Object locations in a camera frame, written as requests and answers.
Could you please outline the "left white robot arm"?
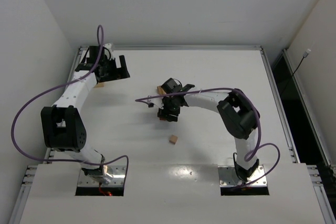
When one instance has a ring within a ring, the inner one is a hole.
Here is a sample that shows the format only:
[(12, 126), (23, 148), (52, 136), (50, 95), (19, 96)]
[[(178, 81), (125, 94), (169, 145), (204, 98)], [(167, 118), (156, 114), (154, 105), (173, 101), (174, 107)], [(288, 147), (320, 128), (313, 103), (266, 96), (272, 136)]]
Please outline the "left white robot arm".
[(96, 85), (130, 77), (125, 57), (119, 56), (117, 66), (112, 52), (111, 43), (90, 46), (73, 73), (73, 83), (40, 113), (46, 146), (79, 160), (84, 174), (95, 180), (112, 179), (112, 171), (105, 164), (105, 157), (89, 145), (80, 111)]

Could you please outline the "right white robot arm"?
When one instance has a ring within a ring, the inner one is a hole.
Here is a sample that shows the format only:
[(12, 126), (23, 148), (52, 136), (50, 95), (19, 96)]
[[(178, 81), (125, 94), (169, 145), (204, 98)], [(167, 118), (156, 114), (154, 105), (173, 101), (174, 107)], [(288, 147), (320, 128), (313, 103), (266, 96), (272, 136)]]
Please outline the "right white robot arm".
[(181, 107), (197, 107), (218, 113), (226, 130), (234, 137), (236, 146), (235, 171), (238, 178), (247, 182), (259, 166), (259, 159), (253, 153), (257, 141), (257, 121), (252, 105), (242, 95), (241, 90), (231, 92), (206, 91), (201, 93), (183, 94), (191, 91), (195, 85), (182, 86), (169, 78), (161, 88), (168, 96), (162, 98), (163, 106), (158, 109), (157, 116), (161, 120), (176, 122)]

